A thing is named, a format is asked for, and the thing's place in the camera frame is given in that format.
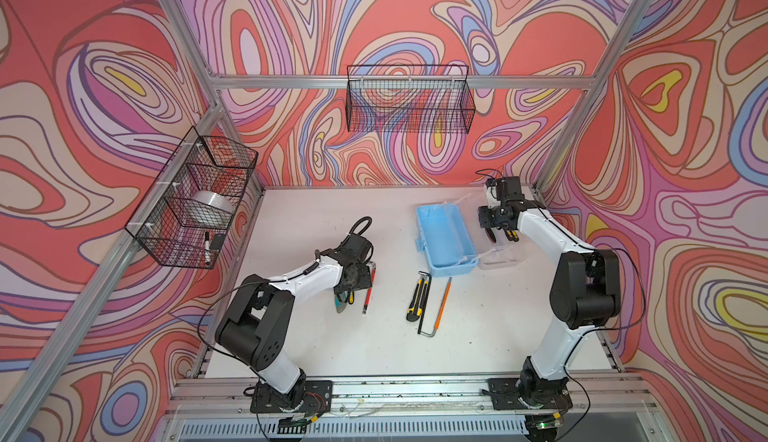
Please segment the red hex key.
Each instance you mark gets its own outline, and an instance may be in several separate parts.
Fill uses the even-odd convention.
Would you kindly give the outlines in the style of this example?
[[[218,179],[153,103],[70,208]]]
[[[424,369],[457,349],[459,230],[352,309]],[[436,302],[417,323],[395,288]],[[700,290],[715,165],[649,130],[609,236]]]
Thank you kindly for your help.
[[[362,314],[363,315],[366,315],[368,313],[368,308],[369,308],[370,300],[371,300],[371,296],[372,296],[373,284],[374,284],[374,281],[375,281],[376,271],[377,271],[377,267],[376,267],[376,263],[375,262],[369,262],[367,264],[367,266],[368,266],[369,272],[370,272],[370,285],[366,289],[366,294],[365,294],[365,299],[364,299],[364,304],[363,304],[363,309],[362,309]]]

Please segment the blue plastic tool box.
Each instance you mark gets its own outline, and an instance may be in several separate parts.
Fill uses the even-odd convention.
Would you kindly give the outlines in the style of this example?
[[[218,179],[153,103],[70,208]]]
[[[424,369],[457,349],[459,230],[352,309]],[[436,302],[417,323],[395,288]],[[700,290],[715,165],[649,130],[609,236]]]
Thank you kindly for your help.
[[[503,269],[523,261],[526,245],[522,241],[509,241],[498,230],[496,240],[491,241],[480,226],[478,208],[484,204],[485,195],[468,193],[416,208],[416,246],[425,253],[432,275],[465,275],[474,269]]]

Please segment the yellow black utility knife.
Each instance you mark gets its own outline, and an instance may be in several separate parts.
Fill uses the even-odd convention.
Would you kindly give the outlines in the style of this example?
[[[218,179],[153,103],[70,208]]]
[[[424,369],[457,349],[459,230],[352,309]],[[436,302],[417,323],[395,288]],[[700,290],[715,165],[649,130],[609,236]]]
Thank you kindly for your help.
[[[426,294],[426,289],[429,285],[429,279],[430,275],[427,272],[419,272],[419,280],[417,281],[417,285],[414,289],[414,293],[406,313],[406,320],[408,322],[416,322],[421,318],[422,299]]]

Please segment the teal utility knife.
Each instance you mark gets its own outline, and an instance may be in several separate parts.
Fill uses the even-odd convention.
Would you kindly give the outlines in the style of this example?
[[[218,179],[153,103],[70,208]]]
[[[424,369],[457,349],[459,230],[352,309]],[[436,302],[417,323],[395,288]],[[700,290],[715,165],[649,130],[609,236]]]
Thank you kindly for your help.
[[[334,297],[336,312],[337,313],[343,312],[347,306],[347,302],[348,302],[348,295],[346,293],[336,295]]]

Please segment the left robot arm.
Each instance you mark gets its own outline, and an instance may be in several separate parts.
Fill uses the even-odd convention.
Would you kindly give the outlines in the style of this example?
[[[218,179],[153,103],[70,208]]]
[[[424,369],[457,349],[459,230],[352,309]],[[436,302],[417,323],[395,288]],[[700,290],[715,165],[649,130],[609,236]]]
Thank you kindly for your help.
[[[305,372],[284,352],[293,309],[330,291],[338,312],[372,288],[374,247],[365,237],[373,218],[358,219],[334,248],[317,250],[311,263],[282,275],[252,274],[222,298],[227,308],[214,332],[215,343],[259,377],[253,401],[276,411],[323,412],[330,407],[324,390],[307,387]]]

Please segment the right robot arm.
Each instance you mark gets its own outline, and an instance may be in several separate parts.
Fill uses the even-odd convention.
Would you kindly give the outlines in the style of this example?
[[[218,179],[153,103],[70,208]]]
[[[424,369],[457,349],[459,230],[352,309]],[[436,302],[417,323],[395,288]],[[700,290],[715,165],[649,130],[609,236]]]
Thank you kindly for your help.
[[[498,232],[510,242],[524,235],[556,263],[549,291],[553,320],[509,392],[527,408],[569,408],[570,359],[587,335],[620,313],[620,257],[614,249],[598,249],[581,240],[543,204],[526,198],[518,177],[489,176],[484,187],[487,202],[477,214],[489,241],[496,242]]]

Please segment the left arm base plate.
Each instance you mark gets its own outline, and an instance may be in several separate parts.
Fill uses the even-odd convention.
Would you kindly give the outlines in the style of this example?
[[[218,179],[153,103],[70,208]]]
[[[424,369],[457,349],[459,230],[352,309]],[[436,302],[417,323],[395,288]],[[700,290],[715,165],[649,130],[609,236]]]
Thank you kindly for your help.
[[[258,382],[251,394],[254,414],[322,415],[332,407],[333,382],[329,379],[303,380],[286,394],[266,382]]]

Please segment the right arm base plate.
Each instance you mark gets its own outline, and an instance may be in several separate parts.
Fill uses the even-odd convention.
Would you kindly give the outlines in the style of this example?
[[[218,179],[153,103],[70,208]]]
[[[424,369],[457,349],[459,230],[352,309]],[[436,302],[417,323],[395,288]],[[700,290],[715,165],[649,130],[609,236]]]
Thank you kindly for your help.
[[[494,410],[568,412],[573,408],[565,379],[491,378],[481,394],[491,399]]]

